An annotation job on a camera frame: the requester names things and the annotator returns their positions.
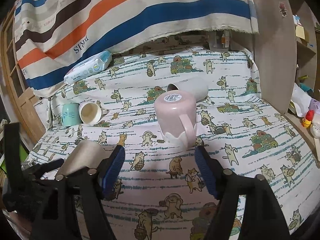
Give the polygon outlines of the wet wipes pack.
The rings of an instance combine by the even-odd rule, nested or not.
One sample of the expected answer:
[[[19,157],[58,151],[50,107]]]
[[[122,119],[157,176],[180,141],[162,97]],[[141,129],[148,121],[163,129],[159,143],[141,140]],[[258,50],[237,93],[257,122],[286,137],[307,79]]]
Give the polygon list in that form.
[[[64,82],[72,85],[92,75],[98,74],[107,69],[112,61],[112,54],[108,51],[102,51],[84,61],[75,65],[65,76]]]

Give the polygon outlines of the beige cup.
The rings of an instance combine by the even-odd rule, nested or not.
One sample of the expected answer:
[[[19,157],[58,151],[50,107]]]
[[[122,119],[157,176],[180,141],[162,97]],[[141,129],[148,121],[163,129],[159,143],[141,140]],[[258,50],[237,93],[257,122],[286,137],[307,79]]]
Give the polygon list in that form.
[[[84,167],[97,168],[103,159],[111,155],[113,148],[96,141],[80,141],[58,170],[55,180],[61,180]]]

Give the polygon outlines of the wooden headboard panel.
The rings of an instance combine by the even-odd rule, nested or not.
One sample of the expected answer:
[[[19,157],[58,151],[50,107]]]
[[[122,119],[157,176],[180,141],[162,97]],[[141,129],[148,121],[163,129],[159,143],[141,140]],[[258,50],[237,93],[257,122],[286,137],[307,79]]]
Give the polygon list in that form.
[[[289,0],[254,0],[259,33],[234,33],[259,69],[261,97],[281,114],[289,108],[296,75],[297,45]]]

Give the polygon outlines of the cat print bed sheet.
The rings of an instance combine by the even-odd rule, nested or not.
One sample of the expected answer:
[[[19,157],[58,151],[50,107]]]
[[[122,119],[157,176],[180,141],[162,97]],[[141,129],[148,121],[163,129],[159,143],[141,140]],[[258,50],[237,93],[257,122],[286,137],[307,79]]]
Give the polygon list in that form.
[[[244,51],[119,57],[63,87],[47,110],[30,161],[66,159],[86,140],[125,149],[102,202],[117,239],[204,238],[218,202],[196,165],[197,146],[238,175],[263,176],[289,232],[319,206],[319,161],[261,98],[259,70]]]

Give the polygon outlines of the striped Paris fabric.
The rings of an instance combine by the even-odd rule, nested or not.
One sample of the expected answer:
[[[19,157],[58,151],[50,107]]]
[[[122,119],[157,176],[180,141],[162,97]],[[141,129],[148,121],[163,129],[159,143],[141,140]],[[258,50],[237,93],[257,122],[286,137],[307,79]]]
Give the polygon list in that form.
[[[76,64],[194,30],[256,34],[253,0],[16,0],[14,40],[28,86],[49,97]]]

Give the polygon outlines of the white mug lying down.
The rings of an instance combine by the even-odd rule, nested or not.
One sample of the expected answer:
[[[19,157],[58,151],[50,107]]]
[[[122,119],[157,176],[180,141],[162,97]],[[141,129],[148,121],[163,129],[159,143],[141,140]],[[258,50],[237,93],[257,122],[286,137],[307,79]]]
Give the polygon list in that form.
[[[86,125],[96,125],[108,110],[101,108],[97,103],[83,102],[79,106],[79,115]]]

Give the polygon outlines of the red yellow toy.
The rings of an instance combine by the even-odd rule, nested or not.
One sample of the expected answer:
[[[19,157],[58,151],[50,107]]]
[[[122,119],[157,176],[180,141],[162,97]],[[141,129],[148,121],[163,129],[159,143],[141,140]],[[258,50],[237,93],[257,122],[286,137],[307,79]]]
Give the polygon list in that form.
[[[303,127],[309,128],[311,126],[314,114],[315,114],[314,110],[308,110],[305,117],[302,119],[302,126]]]

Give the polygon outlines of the teal cup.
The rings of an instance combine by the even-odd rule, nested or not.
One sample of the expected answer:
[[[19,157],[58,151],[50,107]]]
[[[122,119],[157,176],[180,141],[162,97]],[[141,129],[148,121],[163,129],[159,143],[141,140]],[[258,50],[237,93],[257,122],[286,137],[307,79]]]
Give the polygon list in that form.
[[[70,127],[81,124],[78,103],[67,103],[62,107],[62,125]]]

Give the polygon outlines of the wooden shelf unit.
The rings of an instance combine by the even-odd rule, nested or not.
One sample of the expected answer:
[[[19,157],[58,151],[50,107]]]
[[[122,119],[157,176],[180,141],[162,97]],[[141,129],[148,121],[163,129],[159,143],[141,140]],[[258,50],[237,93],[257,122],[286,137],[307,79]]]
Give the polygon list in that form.
[[[317,82],[318,44],[316,28],[317,20],[306,2],[295,7],[294,16],[296,26],[297,69],[295,83],[305,89],[313,99],[319,100],[319,85]]]

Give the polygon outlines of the grey cup lying down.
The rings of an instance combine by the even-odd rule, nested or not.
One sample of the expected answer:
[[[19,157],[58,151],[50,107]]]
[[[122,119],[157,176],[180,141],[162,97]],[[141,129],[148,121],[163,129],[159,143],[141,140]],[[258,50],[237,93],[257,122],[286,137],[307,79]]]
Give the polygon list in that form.
[[[202,78],[194,77],[168,84],[167,91],[171,90],[182,90],[188,92],[192,94],[198,102],[204,100],[208,95],[208,83]]]

